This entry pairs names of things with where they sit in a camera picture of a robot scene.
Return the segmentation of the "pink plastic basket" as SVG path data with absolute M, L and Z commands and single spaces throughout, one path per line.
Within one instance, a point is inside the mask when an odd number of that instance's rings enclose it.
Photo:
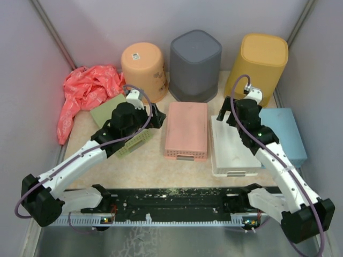
M 205 161 L 208 150 L 208 105 L 172 102 L 169 105 L 164 157 Z

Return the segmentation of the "white plastic basket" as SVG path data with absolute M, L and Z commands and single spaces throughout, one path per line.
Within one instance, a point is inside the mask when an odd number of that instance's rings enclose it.
M 213 115 L 209 121 L 208 138 L 211 145 L 212 173 L 216 177 L 255 176 L 262 164 L 253 156 L 250 149 L 244 146 L 238 130 Z

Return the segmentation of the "peach capybara print bucket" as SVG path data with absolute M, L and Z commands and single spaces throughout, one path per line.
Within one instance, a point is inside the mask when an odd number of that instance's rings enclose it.
M 141 88 L 151 102 L 159 102 L 168 91 L 165 63 L 161 50 L 149 42 L 128 46 L 121 56 L 125 82 Z

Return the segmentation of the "green plastic basket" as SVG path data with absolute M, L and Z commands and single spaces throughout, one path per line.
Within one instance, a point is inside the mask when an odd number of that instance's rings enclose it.
M 118 96 L 115 96 L 114 98 L 108 100 L 105 103 L 102 103 L 98 107 L 94 108 L 90 111 L 94 122 L 97 124 L 99 128 L 103 127 L 105 122 L 109 119 L 111 119 L 111 114 L 116 107 L 122 103 L 125 102 L 126 98 L 124 95 L 120 94 Z M 144 129 L 141 133 L 130 139 L 128 142 L 125 143 L 124 147 L 119 149 L 115 155 L 118 158 L 123 158 L 130 153 L 132 153 L 134 150 L 142 146 L 143 144 L 150 141 L 153 137 L 152 132 L 150 130 Z

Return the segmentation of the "blue plastic basket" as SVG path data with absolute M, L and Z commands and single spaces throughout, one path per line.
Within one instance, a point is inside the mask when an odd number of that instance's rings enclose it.
M 262 109 L 259 116 L 262 124 L 270 127 L 277 135 L 292 165 L 300 168 L 308 157 L 292 110 L 290 108 Z

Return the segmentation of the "grey slatted waste bin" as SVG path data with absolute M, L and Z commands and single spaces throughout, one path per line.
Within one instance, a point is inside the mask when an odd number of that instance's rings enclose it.
M 195 29 L 170 45 L 169 91 L 182 102 L 209 102 L 218 92 L 222 46 L 209 33 Z

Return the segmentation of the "yellow slatted waste bin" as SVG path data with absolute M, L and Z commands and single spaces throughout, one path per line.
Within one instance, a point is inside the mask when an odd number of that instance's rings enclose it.
M 284 39 L 267 34 L 247 34 L 227 79 L 224 96 L 230 96 L 237 78 L 247 74 L 252 85 L 262 91 L 260 105 L 266 107 L 287 62 L 288 44 Z

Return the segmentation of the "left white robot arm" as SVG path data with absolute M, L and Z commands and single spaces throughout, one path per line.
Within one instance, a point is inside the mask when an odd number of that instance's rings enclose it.
M 151 112 L 123 102 L 112 111 L 111 119 L 93 134 L 75 154 L 53 169 L 22 180 L 21 205 L 39 226 L 54 223 L 61 214 L 73 211 L 106 212 L 111 208 L 111 194 L 101 185 L 85 190 L 67 191 L 67 187 L 96 164 L 108 159 L 144 129 L 159 129 L 166 119 L 156 104 Z

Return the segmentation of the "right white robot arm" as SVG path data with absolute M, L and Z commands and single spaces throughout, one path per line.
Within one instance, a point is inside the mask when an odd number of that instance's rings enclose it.
M 298 244 L 328 230 L 335 205 L 330 199 L 322 199 L 302 179 L 277 135 L 262 124 L 261 109 L 256 100 L 235 100 L 228 96 L 217 120 L 223 121 L 226 112 L 230 113 L 227 124 L 237 129 L 241 144 L 269 171 L 284 198 L 279 199 L 262 186 L 252 184 L 244 189 L 239 204 L 247 212 L 256 208 L 267 213 L 281 225 L 287 239 Z

